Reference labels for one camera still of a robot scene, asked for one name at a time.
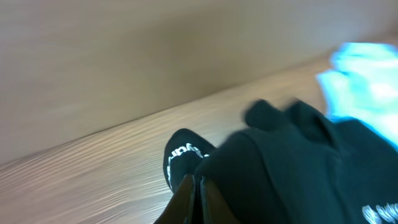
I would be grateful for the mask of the black t-shirt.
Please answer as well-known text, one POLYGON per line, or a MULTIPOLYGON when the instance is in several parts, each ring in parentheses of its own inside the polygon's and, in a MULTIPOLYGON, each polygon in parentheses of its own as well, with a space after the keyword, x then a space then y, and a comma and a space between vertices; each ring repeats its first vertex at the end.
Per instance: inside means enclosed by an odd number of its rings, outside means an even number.
POLYGON ((165 146, 173 195, 195 180, 192 223, 204 223, 200 181, 213 181, 241 223, 396 223, 397 152, 356 119, 332 123, 296 101, 256 101, 246 128, 215 147, 189 129, 165 146))

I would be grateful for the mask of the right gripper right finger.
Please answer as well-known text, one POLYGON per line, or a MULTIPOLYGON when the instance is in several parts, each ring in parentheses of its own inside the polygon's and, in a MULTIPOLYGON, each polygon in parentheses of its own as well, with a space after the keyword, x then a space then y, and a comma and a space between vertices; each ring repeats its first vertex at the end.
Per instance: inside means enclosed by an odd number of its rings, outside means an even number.
POLYGON ((200 181, 204 224, 240 224, 216 184, 203 177, 200 181))

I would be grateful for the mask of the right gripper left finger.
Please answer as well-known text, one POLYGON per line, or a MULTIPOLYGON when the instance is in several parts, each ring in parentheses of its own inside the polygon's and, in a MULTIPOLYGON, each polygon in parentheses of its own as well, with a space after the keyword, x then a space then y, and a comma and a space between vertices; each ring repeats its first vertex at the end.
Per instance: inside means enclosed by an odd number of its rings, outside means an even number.
POLYGON ((195 203, 195 180, 186 175, 154 224, 191 224, 195 203))

